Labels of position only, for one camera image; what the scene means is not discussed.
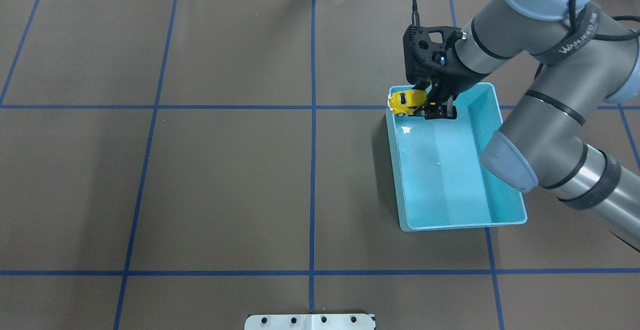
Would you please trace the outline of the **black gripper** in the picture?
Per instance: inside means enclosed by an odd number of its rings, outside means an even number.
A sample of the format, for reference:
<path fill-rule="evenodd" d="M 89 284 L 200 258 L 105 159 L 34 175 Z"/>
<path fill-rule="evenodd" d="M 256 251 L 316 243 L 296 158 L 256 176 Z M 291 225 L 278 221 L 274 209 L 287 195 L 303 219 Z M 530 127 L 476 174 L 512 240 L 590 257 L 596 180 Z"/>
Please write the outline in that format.
<path fill-rule="evenodd" d="M 426 120 L 458 118 L 454 100 L 458 95 L 485 77 L 489 72 L 472 70 L 465 65 L 455 47 L 445 49 L 442 45 L 429 45 L 430 92 L 423 107 Z"/>

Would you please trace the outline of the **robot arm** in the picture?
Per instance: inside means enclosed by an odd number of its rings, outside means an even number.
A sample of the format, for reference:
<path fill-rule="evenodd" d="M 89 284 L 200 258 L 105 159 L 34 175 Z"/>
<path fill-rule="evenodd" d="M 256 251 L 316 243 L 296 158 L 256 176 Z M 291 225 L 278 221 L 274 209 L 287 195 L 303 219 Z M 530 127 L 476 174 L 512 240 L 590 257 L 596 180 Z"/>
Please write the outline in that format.
<path fill-rule="evenodd" d="M 639 247 L 639 177 L 579 138 L 599 104 L 639 92 L 639 34 L 593 0 L 491 0 L 448 36 L 432 66 L 432 98 L 446 108 L 521 52 L 539 62 L 531 86 L 480 154 L 521 193 L 542 188 Z"/>

